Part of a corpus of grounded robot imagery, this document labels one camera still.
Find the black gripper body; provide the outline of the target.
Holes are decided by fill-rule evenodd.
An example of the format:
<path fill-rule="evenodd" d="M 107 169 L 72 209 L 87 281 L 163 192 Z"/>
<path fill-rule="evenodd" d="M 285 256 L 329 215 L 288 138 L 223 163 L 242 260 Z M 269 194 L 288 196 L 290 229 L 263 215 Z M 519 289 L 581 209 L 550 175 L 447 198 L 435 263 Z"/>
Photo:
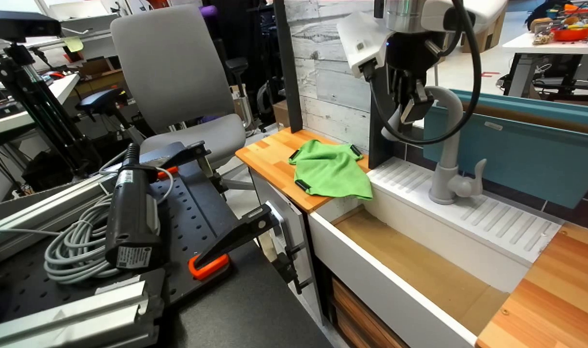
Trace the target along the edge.
<path fill-rule="evenodd" d="M 416 82 L 426 84 L 426 72 L 439 62 L 443 33 L 395 33 L 387 41 L 387 64 L 397 72 L 399 93 L 408 97 Z"/>

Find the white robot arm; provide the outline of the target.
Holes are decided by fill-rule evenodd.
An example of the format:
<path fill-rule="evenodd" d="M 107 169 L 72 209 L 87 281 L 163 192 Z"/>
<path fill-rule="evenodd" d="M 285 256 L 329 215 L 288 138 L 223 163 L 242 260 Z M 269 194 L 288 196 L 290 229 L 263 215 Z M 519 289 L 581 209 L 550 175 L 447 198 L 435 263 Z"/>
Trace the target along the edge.
<path fill-rule="evenodd" d="M 395 107 L 385 117 L 391 128 L 412 126 L 428 117 L 435 103 L 457 117 L 463 126 L 472 109 L 463 109 L 453 93 L 428 88 L 426 74 L 449 57 L 461 39 L 470 45 L 474 78 L 472 103 L 478 103 L 482 82 L 478 33 L 488 30 L 503 12 L 505 0 L 377 0 L 374 30 L 377 31 L 374 64 L 395 74 Z"/>

